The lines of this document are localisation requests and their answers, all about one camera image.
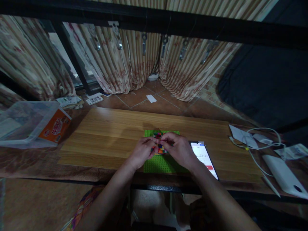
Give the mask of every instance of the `hand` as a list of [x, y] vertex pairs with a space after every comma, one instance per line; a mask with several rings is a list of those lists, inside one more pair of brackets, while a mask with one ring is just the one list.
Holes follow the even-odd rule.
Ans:
[[165, 147], [176, 162], [189, 171], [192, 171], [194, 166], [200, 162], [184, 136], [169, 132], [161, 137], [160, 144]]
[[139, 139], [134, 151], [127, 159], [135, 170], [141, 168], [147, 159], [151, 159], [158, 152], [158, 146], [155, 143], [159, 143], [159, 140], [154, 137], [143, 137]]

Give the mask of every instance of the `smartphone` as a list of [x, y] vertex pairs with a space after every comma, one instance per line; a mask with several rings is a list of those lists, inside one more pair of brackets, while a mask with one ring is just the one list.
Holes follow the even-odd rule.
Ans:
[[204, 144], [198, 142], [190, 142], [193, 152], [195, 153], [198, 160], [200, 160], [208, 168], [211, 174], [218, 180], [217, 173], [212, 164], [208, 151], [206, 150]]

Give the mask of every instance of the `charging cable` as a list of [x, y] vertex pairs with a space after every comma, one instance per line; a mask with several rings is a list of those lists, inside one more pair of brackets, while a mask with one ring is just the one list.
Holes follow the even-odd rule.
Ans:
[[261, 149], [266, 149], [266, 148], [273, 147], [273, 146], [274, 146], [274, 147], [278, 147], [278, 146], [280, 146], [280, 145], [283, 145], [283, 149], [284, 149], [284, 150], [283, 150], [283, 155], [282, 155], [281, 158], [283, 159], [283, 161], [286, 161], [286, 156], [285, 156], [285, 148], [286, 148], [286, 145], [285, 145], [284, 143], [281, 142], [281, 137], [280, 137], [280, 135], [279, 135], [278, 132], [276, 132], [274, 129], [271, 129], [271, 128], [252, 128], [252, 129], [247, 130], [247, 132], [249, 133], [250, 131], [258, 130], [258, 129], [269, 129], [269, 130], [274, 131], [274, 132], [276, 133], [277, 137], [278, 137], [278, 142], [277, 142], [277, 143], [272, 143], [272, 144], [270, 144], [270, 145], [268, 145], [268, 146], [265, 146], [265, 147], [262, 147], [262, 148], [251, 148], [251, 147], [249, 147], [248, 145], [247, 145], [247, 146], [241, 146], [241, 145], [236, 144], [236, 143], [234, 142], [234, 138], [233, 138], [232, 136], [229, 136], [229, 139], [230, 139], [231, 142], [232, 142], [233, 144], [235, 144], [236, 146], [238, 146], [238, 147], [240, 147], [240, 148], [245, 148], [246, 150], [248, 150], [249, 153], [250, 153], [250, 155], [251, 155], [251, 157], [252, 157], [252, 159], [253, 159], [253, 161], [256, 163], [256, 165], [259, 167], [259, 169], [260, 169], [262, 172], [264, 172], [264, 173], [265, 173], [266, 175], [268, 175], [268, 176], [273, 176], [273, 175], [268, 174], [267, 172], [265, 172], [265, 171], [260, 167], [260, 165], [257, 163], [257, 161], [255, 160], [255, 158], [253, 157], [253, 154], [252, 154], [252, 152], [250, 151], [250, 149], [261, 150]]

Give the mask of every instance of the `striped curtain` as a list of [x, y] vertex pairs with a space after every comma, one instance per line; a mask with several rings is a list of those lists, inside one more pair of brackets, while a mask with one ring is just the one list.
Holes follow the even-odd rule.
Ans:
[[[43, 101], [75, 95], [75, 88], [60, 55], [37, 19], [0, 15], [0, 70]], [[21, 100], [4, 86], [0, 103]]]
[[[108, 0], [116, 4], [165, 9], [228, 18], [260, 20], [273, 8], [277, 0]], [[146, 55], [142, 56], [142, 38], [139, 31], [120, 30], [123, 49], [116, 48], [111, 28], [96, 27], [102, 49], [96, 51], [88, 29], [81, 24], [64, 23], [70, 39], [83, 62], [94, 73], [107, 93], [128, 93], [143, 86], [152, 72], [177, 99], [190, 101], [229, 58], [240, 44], [219, 42], [206, 62], [208, 40], [192, 38], [182, 61], [179, 60], [183, 39], [169, 36], [163, 58], [158, 57], [159, 34], [148, 33]]]
[[[263, 19], [277, 0], [169, 0], [167, 10], [227, 18]], [[200, 64], [208, 47], [207, 39], [193, 38], [188, 42], [182, 61], [179, 60], [184, 38], [170, 36], [165, 56], [160, 60], [160, 82], [177, 99], [190, 101], [229, 58], [240, 44], [219, 42], [204, 64]]]

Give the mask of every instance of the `white pen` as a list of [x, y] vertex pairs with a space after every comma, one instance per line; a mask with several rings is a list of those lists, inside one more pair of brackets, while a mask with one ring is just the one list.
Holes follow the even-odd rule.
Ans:
[[273, 184], [270, 182], [270, 180], [265, 176], [264, 173], [262, 173], [262, 174], [263, 174], [263, 176], [264, 176], [264, 180], [265, 180], [266, 183], [269, 185], [269, 187], [273, 190], [273, 192], [274, 192], [277, 196], [279, 196], [279, 197], [281, 198], [279, 192], [278, 192], [277, 189], [273, 186]]

